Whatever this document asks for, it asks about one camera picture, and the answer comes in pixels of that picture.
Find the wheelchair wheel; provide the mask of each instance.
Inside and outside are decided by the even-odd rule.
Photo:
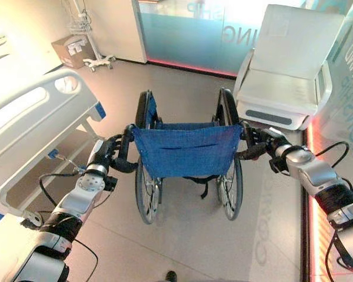
[[[145,224],[151,224],[157,213],[159,201],[158,182],[152,179],[142,164],[141,157],[136,170],[135,194],[137,208]]]
[[[217,180],[218,199],[222,203],[229,220],[235,220],[239,214],[243,198],[241,162],[237,157],[232,161],[226,175]]]

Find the shoe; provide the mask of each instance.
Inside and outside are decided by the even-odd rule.
[[[167,272],[165,280],[170,282],[177,282],[177,274],[171,270]]]

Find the white wall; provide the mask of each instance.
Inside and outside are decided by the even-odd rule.
[[[137,0],[85,0],[85,3],[100,53],[146,62],[142,33],[135,16],[139,11]]]
[[[43,74],[61,64],[51,42],[69,34],[68,16],[57,0],[0,0],[0,31],[32,71]]]

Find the white chair cushion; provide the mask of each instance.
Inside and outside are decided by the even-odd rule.
[[[343,15],[268,5],[250,68],[315,79],[343,20]]]
[[[306,115],[317,111],[315,81],[250,69],[238,100]]]

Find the wire basket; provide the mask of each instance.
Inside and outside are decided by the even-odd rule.
[[[86,34],[87,32],[92,31],[92,26],[87,19],[73,21],[67,27],[71,34]]]

